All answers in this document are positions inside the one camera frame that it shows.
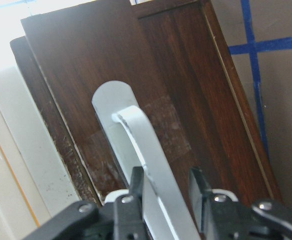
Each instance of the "worn wood finish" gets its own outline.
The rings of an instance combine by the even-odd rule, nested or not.
[[[189,168],[200,166],[247,205],[280,199],[211,6],[156,2],[99,0],[22,21],[101,199],[124,186],[90,103],[110,80],[132,86],[185,198]]]
[[[36,64],[26,38],[14,39],[11,41],[10,46],[14,52],[20,72],[46,123],[57,151],[66,165],[78,195],[82,199],[95,201],[100,205],[91,180],[80,162],[77,151],[74,149],[74,144]]]

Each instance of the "white panel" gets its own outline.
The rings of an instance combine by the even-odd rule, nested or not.
[[[50,218],[0,114],[0,239],[19,239]]]
[[[0,110],[50,215],[79,200],[29,90],[15,67],[0,72]]]

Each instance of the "orange stripe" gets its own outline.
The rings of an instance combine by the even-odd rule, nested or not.
[[[39,223],[38,219],[36,218],[36,215],[35,215],[34,211],[32,210],[32,208],[30,206],[30,203],[29,203],[29,201],[28,201],[23,189],[21,188],[21,185],[20,185],[20,183],[19,183],[19,181],[18,181],[18,179],[17,179],[17,177],[16,177],[16,175],[15,175],[15,173],[14,173],[14,171],[13,171],[13,169],[12,169],[12,167],[11,167],[11,165],[10,165],[10,163],[9,163],[9,161],[8,161],[6,155],[5,155],[5,153],[4,153],[4,151],[3,151],[2,147],[1,147],[1,145],[0,145],[0,151],[1,151],[1,154],[3,155],[3,157],[5,159],[6,164],[8,165],[8,168],[9,168],[9,170],[10,170],[10,172],[11,172],[11,174],[12,174],[12,176],[13,176],[13,178],[14,178],[17,186],[18,186],[18,189],[19,189],[19,191],[20,191],[20,193],[21,193],[21,195],[22,195],[22,197],[23,197],[23,199],[24,199],[24,201],[25,201],[25,203],[26,203],[26,205],[27,205],[27,207],[28,207],[28,209],[30,211],[30,214],[31,214],[32,218],[34,219],[37,227],[40,227],[40,223]]]

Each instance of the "dark wood panel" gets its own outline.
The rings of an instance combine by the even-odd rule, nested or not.
[[[260,188],[264,179],[199,5],[140,22],[193,153],[213,187],[230,189],[245,203],[269,197],[267,188]]]
[[[245,204],[280,198],[220,32],[214,40],[220,29],[213,10],[189,2],[99,0],[22,21],[101,200],[124,187],[90,103],[110,80],[132,86],[186,199],[193,165]]]
[[[217,16],[210,1],[201,0],[201,2],[202,15],[204,15],[207,27],[210,30],[210,34],[218,52],[220,62],[224,68],[225,76],[228,80],[229,88],[232,91],[232,94],[236,101],[238,111],[241,115],[252,149],[254,150],[256,161],[264,177],[265,185],[267,186],[267,189],[272,192],[275,199],[282,201],[279,186],[274,177],[274,173],[268,160],[267,153],[262,144],[254,116],[249,107],[248,100],[236,72],[232,58],[229,57],[230,53],[228,50],[228,46],[222,35]]]
[[[57,106],[41,75],[25,37],[14,39],[10,43],[20,72],[28,86],[53,142],[60,154],[78,195],[82,199],[95,201],[100,205],[98,196],[89,176],[82,165],[71,137],[58,112]]]
[[[152,0],[132,6],[134,14],[140,19],[146,16],[168,11],[198,0]]]

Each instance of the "wood grain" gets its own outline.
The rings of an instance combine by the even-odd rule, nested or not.
[[[77,151],[58,112],[56,104],[41,75],[25,37],[10,43],[20,72],[46,124],[59,155],[80,198],[95,201],[100,205],[91,180],[80,162]]]
[[[90,103],[111,80],[131,85],[185,199],[192,166],[200,166],[214,188],[233,191],[247,205],[281,199],[208,2],[131,6],[127,0],[99,0],[33,16],[22,25],[101,200],[125,186]]]

